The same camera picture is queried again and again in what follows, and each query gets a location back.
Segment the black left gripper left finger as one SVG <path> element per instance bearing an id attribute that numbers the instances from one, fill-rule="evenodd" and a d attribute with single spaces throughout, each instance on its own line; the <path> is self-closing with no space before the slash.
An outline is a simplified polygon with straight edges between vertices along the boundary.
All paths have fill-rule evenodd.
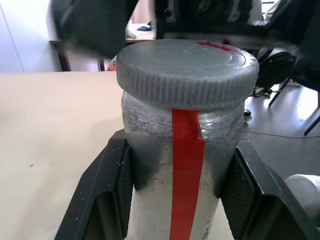
<path id="1" fill-rule="evenodd" d="M 82 174 L 55 239 L 125 239 L 132 195 L 130 147 L 121 129 Z"/>

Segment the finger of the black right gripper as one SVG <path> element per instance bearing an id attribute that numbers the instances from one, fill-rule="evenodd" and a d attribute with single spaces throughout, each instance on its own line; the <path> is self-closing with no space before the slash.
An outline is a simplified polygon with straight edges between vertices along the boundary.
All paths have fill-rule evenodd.
<path id="1" fill-rule="evenodd" d="M 235 46 L 237 48 L 291 48 L 298 46 L 296 43 L 282 40 L 270 40 L 269 38 L 258 37 L 255 35 L 167 32 L 164 34 L 163 38 L 208 41 Z"/>
<path id="2" fill-rule="evenodd" d="M 57 37 L 92 55 L 113 58 L 127 44 L 136 0 L 52 0 Z"/>

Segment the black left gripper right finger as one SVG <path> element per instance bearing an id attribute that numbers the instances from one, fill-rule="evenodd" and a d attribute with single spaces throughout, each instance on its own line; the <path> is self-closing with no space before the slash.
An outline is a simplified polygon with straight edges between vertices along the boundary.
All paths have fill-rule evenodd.
<path id="1" fill-rule="evenodd" d="M 235 240 L 318 240 L 320 200 L 305 184 L 283 180 L 249 141 L 240 141 L 221 195 Z"/>

